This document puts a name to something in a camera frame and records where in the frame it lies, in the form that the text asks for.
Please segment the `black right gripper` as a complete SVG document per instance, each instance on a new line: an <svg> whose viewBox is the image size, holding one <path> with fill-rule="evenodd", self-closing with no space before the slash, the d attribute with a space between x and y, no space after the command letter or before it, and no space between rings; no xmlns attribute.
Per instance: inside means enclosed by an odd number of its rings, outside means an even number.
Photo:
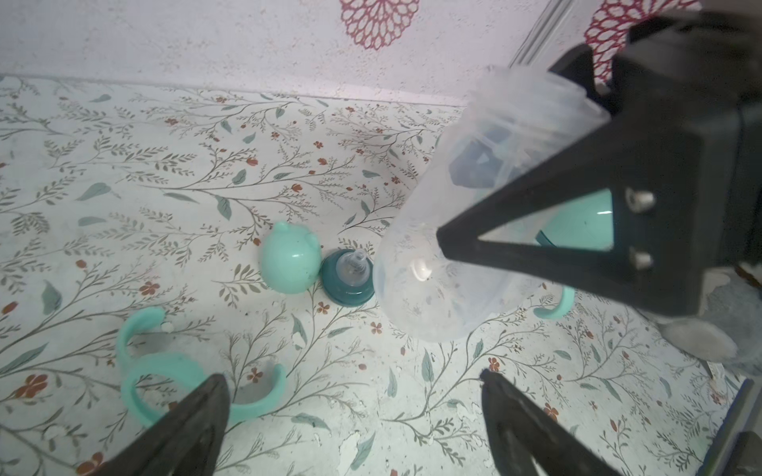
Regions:
<svg viewBox="0 0 762 476"><path fill-rule="evenodd" d="M660 315L692 315L710 267L761 261L761 21L669 12L632 27L612 92L579 44L551 67L616 117L437 233L448 259L524 273ZM607 251L486 239L606 190Z"/></svg>

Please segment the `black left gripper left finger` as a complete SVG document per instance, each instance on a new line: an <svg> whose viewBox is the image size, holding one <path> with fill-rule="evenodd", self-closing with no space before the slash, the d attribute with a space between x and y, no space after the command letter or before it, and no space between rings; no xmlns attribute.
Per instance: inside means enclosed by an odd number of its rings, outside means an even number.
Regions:
<svg viewBox="0 0 762 476"><path fill-rule="evenodd" d="M101 476L212 475L230 408L226 380L214 374L95 473Z"/></svg>

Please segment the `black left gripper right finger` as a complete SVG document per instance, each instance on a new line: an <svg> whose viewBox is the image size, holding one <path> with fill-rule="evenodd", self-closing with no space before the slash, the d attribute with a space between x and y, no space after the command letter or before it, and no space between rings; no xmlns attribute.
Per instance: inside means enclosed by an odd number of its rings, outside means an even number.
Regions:
<svg viewBox="0 0 762 476"><path fill-rule="evenodd" d="M615 475L602 459L562 428L499 373L480 373L487 439L500 475Z"/></svg>

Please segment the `teal nipple collar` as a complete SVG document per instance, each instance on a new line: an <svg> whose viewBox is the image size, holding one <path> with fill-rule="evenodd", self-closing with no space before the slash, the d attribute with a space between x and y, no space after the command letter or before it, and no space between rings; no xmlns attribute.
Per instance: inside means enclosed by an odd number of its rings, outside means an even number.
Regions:
<svg viewBox="0 0 762 476"><path fill-rule="evenodd" d="M343 307L360 307L374 296L373 264L362 249L337 250L321 265L321 284L327 296Z"/></svg>

